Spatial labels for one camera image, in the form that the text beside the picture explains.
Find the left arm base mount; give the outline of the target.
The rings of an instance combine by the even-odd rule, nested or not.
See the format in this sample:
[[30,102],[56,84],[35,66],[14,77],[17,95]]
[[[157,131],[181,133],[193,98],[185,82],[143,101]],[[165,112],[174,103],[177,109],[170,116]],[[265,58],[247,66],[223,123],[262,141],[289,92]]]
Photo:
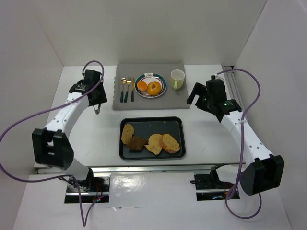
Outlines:
[[[77,204],[79,203],[79,192],[76,182],[72,179],[64,179],[67,184],[65,193],[65,204]],[[95,177],[94,183],[90,187],[83,187],[80,185],[81,201],[82,203],[90,204],[93,201],[96,203],[108,203],[109,202],[109,186],[110,177]]]

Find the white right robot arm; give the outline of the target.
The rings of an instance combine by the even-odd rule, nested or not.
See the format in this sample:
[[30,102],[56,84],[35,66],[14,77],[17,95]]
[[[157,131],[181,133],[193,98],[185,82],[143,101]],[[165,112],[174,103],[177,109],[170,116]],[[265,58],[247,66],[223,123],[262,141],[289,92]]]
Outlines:
[[224,82],[208,80],[206,85],[195,83],[188,104],[198,96],[196,107],[217,117],[229,131],[239,147],[243,148],[246,168],[241,173],[238,167],[221,164],[212,167],[213,180],[235,184],[239,181],[243,191],[251,196],[279,187],[282,179],[284,160],[280,155],[266,148],[253,131],[236,100],[227,99]]

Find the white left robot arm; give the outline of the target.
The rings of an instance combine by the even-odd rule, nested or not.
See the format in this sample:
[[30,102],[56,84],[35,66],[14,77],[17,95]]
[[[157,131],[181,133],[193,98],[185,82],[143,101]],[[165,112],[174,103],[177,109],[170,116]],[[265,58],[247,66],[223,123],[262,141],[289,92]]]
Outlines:
[[84,70],[83,79],[69,90],[66,100],[68,105],[61,108],[43,129],[36,128],[33,131],[36,163],[59,168],[63,173],[73,176],[84,188],[94,185],[93,170],[75,159],[69,136],[86,108],[92,106],[95,113],[99,114],[101,104],[106,102],[101,73]]

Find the orange glazed donut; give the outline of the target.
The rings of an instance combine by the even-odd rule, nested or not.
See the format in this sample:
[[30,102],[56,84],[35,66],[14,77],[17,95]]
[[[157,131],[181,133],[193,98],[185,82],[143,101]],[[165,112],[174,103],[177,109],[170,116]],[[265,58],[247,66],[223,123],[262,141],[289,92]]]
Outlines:
[[156,96],[160,93],[160,91],[162,90],[162,87],[160,85],[159,82],[157,81],[153,81],[153,82],[150,82],[148,85],[147,85],[147,93],[150,95],[150,96]]

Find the small orange bread roll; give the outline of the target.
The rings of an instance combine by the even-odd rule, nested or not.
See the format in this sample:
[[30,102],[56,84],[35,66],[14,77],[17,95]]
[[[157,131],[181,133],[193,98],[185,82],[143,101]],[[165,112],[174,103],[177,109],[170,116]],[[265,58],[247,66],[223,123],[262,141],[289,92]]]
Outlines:
[[137,83],[137,88],[139,89],[139,91],[141,92],[146,92],[147,91],[147,83],[144,81],[139,81]]

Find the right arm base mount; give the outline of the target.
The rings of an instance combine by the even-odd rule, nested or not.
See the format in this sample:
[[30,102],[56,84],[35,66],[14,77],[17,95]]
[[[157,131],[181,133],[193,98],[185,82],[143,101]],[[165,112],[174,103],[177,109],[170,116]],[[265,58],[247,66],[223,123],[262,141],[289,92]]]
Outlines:
[[234,184],[220,181],[217,169],[222,166],[226,164],[212,166],[210,172],[195,174],[194,179],[190,180],[190,183],[195,185],[197,201],[225,200]]

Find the light green mug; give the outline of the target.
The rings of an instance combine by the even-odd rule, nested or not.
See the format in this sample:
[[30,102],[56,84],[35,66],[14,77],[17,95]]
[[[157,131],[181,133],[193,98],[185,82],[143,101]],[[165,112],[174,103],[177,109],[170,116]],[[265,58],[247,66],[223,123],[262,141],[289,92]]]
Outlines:
[[175,91],[180,90],[185,80],[185,73],[176,69],[171,72],[171,88]]

